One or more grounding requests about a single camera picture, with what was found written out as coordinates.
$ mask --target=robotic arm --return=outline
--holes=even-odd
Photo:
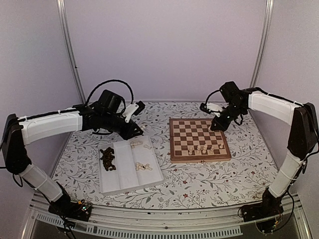
[[[318,123],[315,107],[311,103],[299,104],[272,94],[260,88],[239,90],[234,82],[225,83],[219,91],[228,103],[226,108],[202,103],[200,109],[208,114],[215,113],[211,130],[226,131],[230,123],[248,113],[248,109],[264,112],[291,126],[288,152],[279,173],[263,194],[261,203],[241,208],[245,222],[274,216],[283,212],[281,199],[289,187],[305,170],[307,158],[318,143]]]
[[[31,162],[25,145],[52,135],[89,129],[97,131],[102,128],[110,133],[116,132],[125,140],[142,135],[143,131],[131,120],[131,116],[138,115],[145,105],[140,101],[117,113],[121,102],[124,102],[123,97],[104,90],[99,100],[91,105],[76,105],[63,111],[32,117],[17,118],[15,114],[9,115],[2,137],[6,169],[41,192],[51,202],[49,212],[88,221],[90,204],[84,200],[71,202],[62,186]]]

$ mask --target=floral pattern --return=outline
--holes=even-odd
[[[122,140],[117,134],[72,134],[55,170],[73,200],[96,205],[146,209],[187,209],[229,206],[258,201],[277,175],[276,165],[250,115],[225,132],[232,159],[227,162],[171,164],[169,118],[211,118],[199,103],[146,103],[134,120],[144,125],[164,176],[164,183],[142,190],[103,196],[99,192],[99,144]]]

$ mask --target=wooden chessboard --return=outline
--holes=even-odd
[[[224,132],[211,131],[210,119],[169,119],[170,160],[172,163],[229,161],[231,154]],[[207,144],[207,151],[197,150]]]

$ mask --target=white box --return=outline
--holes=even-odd
[[[131,142],[141,141],[141,145],[131,147]],[[100,160],[102,153],[108,147],[114,149],[115,159],[112,164],[116,170],[106,171],[103,161]],[[149,136],[141,136],[126,141],[102,144],[98,146],[100,192],[105,195],[119,194],[138,189],[148,188],[163,183],[158,160]],[[136,163],[149,164],[152,170],[136,171]]]

